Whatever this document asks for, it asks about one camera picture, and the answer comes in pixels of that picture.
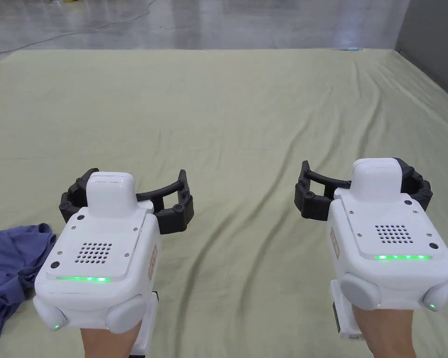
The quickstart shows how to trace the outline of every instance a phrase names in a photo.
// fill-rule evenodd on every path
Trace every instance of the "human hand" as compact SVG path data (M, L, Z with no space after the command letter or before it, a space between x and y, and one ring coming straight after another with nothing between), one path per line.
M364 311L353 306L357 324L375 358L416 358L412 342L413 311Z
M128 358L140 333L141 322L128 332L82 329L85 358Z

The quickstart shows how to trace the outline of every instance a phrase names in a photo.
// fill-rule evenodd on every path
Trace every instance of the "concrete floor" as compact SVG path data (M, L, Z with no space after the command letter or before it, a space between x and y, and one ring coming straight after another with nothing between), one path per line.
M392 48L408 2L0 0L0 53L16 48Z

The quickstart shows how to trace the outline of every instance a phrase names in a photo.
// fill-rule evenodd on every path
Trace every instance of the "white device housing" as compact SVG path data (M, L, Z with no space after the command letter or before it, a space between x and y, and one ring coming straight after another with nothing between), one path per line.
M88 206L65 225L36 278L33 303L52 330L122 333L143 320L132 354L145 355L158 305L152 287L161 234L153 204L135 193L130 174L91 175Z
M342 338L363 338L351 304L439 311L448 300L448 248L421 205L400 192L401 183L397 160L360 159L350 189L334 193L327 238Z

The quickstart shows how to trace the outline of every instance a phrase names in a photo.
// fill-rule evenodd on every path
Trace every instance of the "mattress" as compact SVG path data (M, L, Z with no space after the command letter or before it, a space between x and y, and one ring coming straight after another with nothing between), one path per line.
M370 357L339 339L325 223L294 206L301 163L349 179L400 157L431 183L448 245L448 95L388 50L21 51L0 62L0 229L64 227L91 167L144 192L187 171L196 215L163 237L150 357ZM323 193L319 185L312 186ZM175 197L169 198L172 205ZM415 314L420 358L448 357L448 304ZM80 357L24 302L0 358Z

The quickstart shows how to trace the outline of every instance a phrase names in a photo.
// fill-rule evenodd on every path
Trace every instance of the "green led strip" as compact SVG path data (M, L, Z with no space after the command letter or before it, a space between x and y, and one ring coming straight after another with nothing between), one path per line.
M64 277L64 276L59 276L56 278L57 280L68 280L68 281L111 281L110 278L106 278L106 277Z
M376 260L431 260L432 256L424 255L379 255Z

